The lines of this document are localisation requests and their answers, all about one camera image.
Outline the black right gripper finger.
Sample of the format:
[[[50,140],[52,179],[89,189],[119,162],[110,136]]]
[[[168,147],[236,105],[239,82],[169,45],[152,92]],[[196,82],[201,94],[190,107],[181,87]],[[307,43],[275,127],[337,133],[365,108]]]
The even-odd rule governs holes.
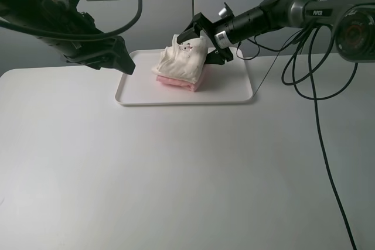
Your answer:
[[[191,23],[178,37],[177,42],[183,43],[191,39],[199,38],[203,30],[200,23]]]
[[[215,65],[224,65],[226,62],[225,57],[223,57],[218,50],[210,52],[206,56],[205,64],[215,64]]]

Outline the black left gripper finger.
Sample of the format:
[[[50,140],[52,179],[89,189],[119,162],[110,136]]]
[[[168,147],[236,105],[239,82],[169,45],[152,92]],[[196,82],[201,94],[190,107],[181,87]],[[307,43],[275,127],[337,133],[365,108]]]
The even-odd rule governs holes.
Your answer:
[[[100,67],[115,69],[124,74],[132,74],[135,70],[135,63],[130,57],[121,36],[115,36],[103,42]]]

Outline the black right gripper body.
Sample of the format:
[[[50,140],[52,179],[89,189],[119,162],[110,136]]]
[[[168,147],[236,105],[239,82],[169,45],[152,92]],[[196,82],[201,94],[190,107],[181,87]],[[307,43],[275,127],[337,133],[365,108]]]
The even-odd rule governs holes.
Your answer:
[[[202,25],[203,32],[206,37],[211,41],[214,46],[214,50],[218,50],[219,53],[225,57],[226,61],[233,60],[233,54],[230,50],[232,43],[229,41],[225,27],[221,26],[221,22],[211,22],[202,13],[198,13],[192,19],[192,23],[200,23]]]

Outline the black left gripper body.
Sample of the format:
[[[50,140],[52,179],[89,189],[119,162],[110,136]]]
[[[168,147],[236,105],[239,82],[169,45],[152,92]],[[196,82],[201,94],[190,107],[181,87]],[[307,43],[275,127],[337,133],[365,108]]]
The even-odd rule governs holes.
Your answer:
[[[58,12],[44,13],[38,16],[37,28],[49,32],[66,33],[68,35],[96,35],[101,34],[94,24],[94,19],[87,13]],[[97,41],[71,41],[52,39],[49,37],[37,37],[43,43],[60,52],[68,63],[76,63],[93,69],[101,69],[101,55],[103,42]]]

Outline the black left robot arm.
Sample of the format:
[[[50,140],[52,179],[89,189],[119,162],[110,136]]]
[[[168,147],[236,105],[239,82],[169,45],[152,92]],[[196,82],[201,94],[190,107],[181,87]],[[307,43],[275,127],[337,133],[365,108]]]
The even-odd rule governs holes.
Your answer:
[[[68,63],[132,74],[135,63],[120,34],[139,20],[142,0],[138,0],[136,15],[126,25],[107,33],[97,29],[90,14],[77,10],[79,1],[1,0],[1,27],[34,36],[58,50]]]

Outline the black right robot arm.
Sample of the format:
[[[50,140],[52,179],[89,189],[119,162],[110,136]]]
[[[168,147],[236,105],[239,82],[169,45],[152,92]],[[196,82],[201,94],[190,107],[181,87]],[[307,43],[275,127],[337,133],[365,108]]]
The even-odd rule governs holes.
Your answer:
[[[264,0],[237,16],[223,8],[224,15],[211,22],[202,13],[177,37],[178,43],[198,38],[205,32],[215,50],[208,64],[232,61],[229,47],[282,28],[307,28],[320,25],[332,28],[332,40],[340,56],[354,63],[374,62],[374,0]]]

